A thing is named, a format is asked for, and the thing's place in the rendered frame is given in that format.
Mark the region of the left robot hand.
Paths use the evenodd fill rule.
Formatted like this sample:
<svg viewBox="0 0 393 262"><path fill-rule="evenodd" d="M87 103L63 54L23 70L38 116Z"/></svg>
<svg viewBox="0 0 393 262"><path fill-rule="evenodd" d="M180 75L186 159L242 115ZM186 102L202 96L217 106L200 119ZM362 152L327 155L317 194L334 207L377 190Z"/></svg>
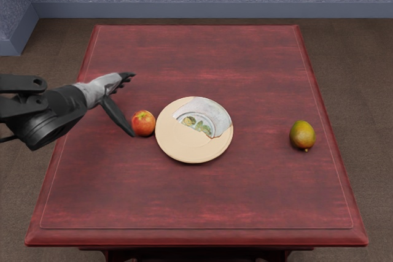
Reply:
<svg viewBox="0 0 393 262"><path fill-rule="evenodd" d="M135 137L131 125L111 98L112 94L115 94L119 88L123 88L124 84L130 82L135 75L133 72L113 72L95 78L91 82L79 82L73 86L84 94L88 110L100 105L117 126L129 136Z"/></svg>

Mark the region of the cream patterned plate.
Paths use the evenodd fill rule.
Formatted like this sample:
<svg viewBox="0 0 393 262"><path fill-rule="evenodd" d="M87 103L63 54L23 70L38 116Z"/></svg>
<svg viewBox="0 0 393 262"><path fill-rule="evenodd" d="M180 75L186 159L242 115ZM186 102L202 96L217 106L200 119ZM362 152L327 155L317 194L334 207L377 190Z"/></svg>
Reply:
<svg viewBox="0 0 393 262"><path fill-rule="evenodd" d="M209 98L189 96L159 114L155 137L160 148L183 163L211 161L228 148L234 128L229 113Z"/></svg>

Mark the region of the red apple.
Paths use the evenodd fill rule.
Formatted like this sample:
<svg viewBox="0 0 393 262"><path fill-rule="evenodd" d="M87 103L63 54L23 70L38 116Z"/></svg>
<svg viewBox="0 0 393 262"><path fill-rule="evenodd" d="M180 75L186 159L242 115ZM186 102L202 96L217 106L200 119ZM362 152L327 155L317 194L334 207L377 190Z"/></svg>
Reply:
<svg viewBox="0 0 393 262"><path fill-rule="evenodd" d="M131 118L131 127L137 136L150 136L155 130L155 125L155 117L147 110L139 110Z"/></svg>

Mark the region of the green orange mango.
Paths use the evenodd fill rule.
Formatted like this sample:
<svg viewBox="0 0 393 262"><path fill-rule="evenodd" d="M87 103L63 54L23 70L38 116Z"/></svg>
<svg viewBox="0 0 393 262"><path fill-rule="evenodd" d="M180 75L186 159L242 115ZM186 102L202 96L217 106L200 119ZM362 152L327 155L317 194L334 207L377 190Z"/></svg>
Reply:
<svg viewBox="0 0 393 262"><path fill-rule="evenodd" d="M289 139L294 147L308 152L316 142L316 133L307 121L298 120L290 129Z"/></svg>

